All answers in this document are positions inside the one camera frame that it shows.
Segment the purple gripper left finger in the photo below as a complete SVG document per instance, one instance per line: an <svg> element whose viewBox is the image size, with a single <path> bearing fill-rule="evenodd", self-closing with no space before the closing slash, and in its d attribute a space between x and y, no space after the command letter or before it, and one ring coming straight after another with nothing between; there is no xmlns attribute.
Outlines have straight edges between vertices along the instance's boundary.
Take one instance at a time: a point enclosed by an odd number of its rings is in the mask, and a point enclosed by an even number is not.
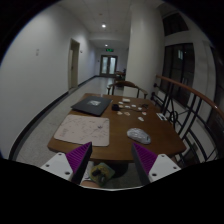
<svg viewBox="0 0 224 224"><path fill-rule="evenodd" d="M41 168L65 180L79 184L91 154L92 143L89 142L73 149L69 153L57 153Z"/></svg>

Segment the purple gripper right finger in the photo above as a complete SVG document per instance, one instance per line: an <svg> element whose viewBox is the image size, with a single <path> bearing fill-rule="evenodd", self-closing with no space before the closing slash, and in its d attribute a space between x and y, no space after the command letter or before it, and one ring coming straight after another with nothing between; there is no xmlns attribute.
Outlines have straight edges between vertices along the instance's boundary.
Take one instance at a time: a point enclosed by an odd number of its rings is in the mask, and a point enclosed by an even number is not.
<svg viewBox="0 0 224 224"><path fill-rule="evenodd" d="M131 151L143 185L148 185L180 170L180 167L166 154L156 155L136 143L132 144Z"/></svg>

